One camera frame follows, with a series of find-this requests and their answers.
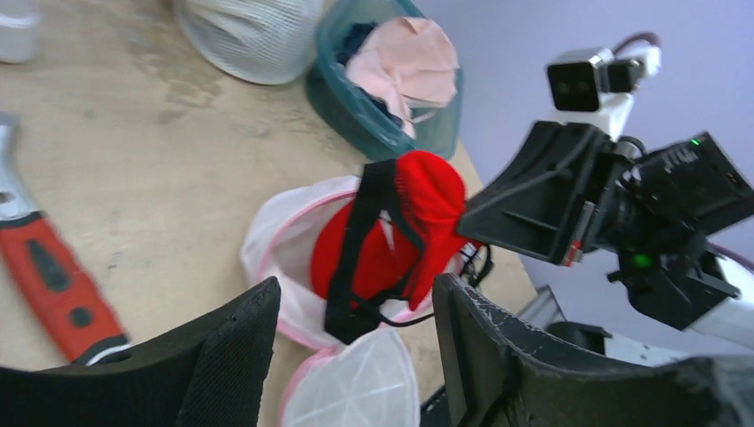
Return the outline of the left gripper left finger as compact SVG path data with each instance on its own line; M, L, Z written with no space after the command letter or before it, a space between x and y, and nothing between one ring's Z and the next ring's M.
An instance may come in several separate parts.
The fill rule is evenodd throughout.
M281 289L274 277L118 362L1 370L3 426L254 426Z

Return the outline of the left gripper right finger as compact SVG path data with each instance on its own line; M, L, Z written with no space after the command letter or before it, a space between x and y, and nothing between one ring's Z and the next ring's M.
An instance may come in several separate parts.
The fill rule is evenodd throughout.
M453 274L432 295L452 426L750 426L753 360L643 367L584 350Z

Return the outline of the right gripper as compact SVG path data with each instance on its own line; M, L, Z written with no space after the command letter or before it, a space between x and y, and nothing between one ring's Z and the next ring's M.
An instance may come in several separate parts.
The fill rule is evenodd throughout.
M646 153L637 138L589 124L537 121L509 165L466 204L459 235L570 266L616 252L637 208L623 175Z

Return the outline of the pink-trimmed mesh laundry bag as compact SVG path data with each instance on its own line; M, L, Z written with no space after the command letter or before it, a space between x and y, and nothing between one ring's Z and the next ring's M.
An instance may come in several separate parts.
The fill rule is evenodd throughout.
M281 288L277 331L311 350L285 388L281 426L417 426L416 373L396 328L344 344L325 331L325 299L313 289L314 244L357 193L354 175L289 189L265 202L246 234L240 259L254 284L274 276Z

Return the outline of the red and black bra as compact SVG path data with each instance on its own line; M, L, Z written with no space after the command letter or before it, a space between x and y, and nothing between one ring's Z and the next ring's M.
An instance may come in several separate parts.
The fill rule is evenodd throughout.
M382 324L427 320L421 303L466 246L472 252L460 272L478 287L493 268L492 250L457 233L465 211L463 179L431 152L365 165L356 195L314 244L310 278L325 298L325 331L350 344Z

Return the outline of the pale pink bra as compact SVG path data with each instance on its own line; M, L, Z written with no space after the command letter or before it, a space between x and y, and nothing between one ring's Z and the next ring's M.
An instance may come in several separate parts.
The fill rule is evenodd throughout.
M345 67L346 77L384 101L401 129L415 136L413 108L446 107L455 97L460 68L453 43L433 20L397 16L370 32Z

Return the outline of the teal plastic bin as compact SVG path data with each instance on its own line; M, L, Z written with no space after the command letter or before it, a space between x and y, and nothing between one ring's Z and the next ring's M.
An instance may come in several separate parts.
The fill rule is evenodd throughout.
M449 159L456 150L461 121L461 69L456 72L457 94L448 106L415 110L431 117L414 126L411 138L385 108L378 107L376 99L349 81L345 66L336 60L336 49L354 23L375 21L379 25L397 16L421 18L423 13L411 1L336 1L317 28L317 58L305 78L306 95L318 115L371 160L397 157L412 149Z

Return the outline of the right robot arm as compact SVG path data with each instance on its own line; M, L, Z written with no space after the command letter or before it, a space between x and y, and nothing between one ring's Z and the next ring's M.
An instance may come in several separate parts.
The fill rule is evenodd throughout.
M677 330L753 344L753 293L710 236L753 214L753 189L710 133L634 157L633 137L534 123L509 166L467 203L465 238L569 266L605 250L630 305Z

